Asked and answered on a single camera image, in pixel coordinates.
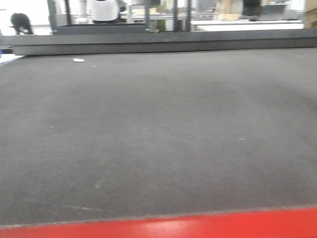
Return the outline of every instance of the red edge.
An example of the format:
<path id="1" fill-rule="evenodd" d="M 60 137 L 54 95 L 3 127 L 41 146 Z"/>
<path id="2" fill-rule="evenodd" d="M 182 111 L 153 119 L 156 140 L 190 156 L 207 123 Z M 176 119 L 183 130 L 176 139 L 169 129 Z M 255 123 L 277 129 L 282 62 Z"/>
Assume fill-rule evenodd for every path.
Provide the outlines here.
<path id="1" fill-rule="evenodd" d="M 317 238 L 317 208 L 3 228 L 0 238 Z"/>

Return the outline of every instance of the cardboard box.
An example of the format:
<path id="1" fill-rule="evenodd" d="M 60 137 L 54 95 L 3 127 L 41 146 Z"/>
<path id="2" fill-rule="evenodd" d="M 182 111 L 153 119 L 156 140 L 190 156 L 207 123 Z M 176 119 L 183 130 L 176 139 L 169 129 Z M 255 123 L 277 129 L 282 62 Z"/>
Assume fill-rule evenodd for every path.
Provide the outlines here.
<path id="1" fill-rule="evenodd" d="M 317 28 L 317 8 L 306 13 L 305 28 Z"/>
<path id="2" fill-rule="evenodd" d="M 239 14 L 220 14 L 219 20 L 220 21 L 236 21 L 239 19 Z"/>
<path id="3" fill-rule="evenodd" d="M 317 0 L 306 0 L 306 12 L 312 11 L 317 8 Z"/>
<path id="4" fill-rule="evenodd" d="M 145 15 L 145 10 L 144 10 L 144 8 L 134 9 L 134 10 L 132 10 L 132 12 L 133 12 L 135 15 Z M 150 8 L 150 15 L 154 15 L 154 14 L 156 14 L 156 13 L 157 13 L 156 7 Z"/>

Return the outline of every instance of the metal frame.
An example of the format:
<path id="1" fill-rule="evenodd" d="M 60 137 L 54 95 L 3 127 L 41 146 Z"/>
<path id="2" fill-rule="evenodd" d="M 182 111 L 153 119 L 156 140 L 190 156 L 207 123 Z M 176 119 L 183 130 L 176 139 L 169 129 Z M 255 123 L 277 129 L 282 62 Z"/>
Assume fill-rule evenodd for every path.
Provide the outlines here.
<path id="1" fill-rule="evenodd" d="M 90 34 L 122 34 L 150 33 L 150 2 L 138 0 L 137 5 L 145 6 L 145 24 L 72 24 L 69 0 L 65 1 L 67 24 L 58 26 L 54 0 L 47 0 L 50 12 L 51 28 L 54 35 L 90 35 Z"/>

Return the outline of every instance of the gray metal beam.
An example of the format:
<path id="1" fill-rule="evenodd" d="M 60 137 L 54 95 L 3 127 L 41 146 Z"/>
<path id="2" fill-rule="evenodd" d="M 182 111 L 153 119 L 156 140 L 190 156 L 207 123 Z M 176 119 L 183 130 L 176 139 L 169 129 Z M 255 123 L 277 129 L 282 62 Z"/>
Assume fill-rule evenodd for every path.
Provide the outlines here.
<path id="1" fill-rule="evenodd" d="M 0 36 L 4 46 L 141 44 L 162 42 L 214 42 L 233 40 L 306 39 L 317 41 L 317 29 L 230 32 L 183 32 L 159 34 L 107 34 L 60 36 Z"/>
<path id="2" fill-rule="evenodd" d="M 106 53 L 150 53 L 150 52 L 189 52 L 242 49 L 277 49 L 316 47 L 316 38 L 298 39 L 258 39 L 208 42 L 164 42 L 143 44 L 86 44 L 86 45 L 39 45 L 15 46 L 16 55 L 76 55 Z"/>

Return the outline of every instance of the person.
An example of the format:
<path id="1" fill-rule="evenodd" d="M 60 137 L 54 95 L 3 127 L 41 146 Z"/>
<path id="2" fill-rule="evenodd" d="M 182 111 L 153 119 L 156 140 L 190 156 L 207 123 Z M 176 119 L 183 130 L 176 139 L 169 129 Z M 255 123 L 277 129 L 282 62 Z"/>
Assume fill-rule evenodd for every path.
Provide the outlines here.
<path id="1" fill-rule="evenodd" d="M 29 35 L 33 34 L 30 19 L 27 15 L 23 13 L 12 14 L 11 23 L 17 35 L 20 35 L 21 32 L 24 34 L 29 34 Z"/>

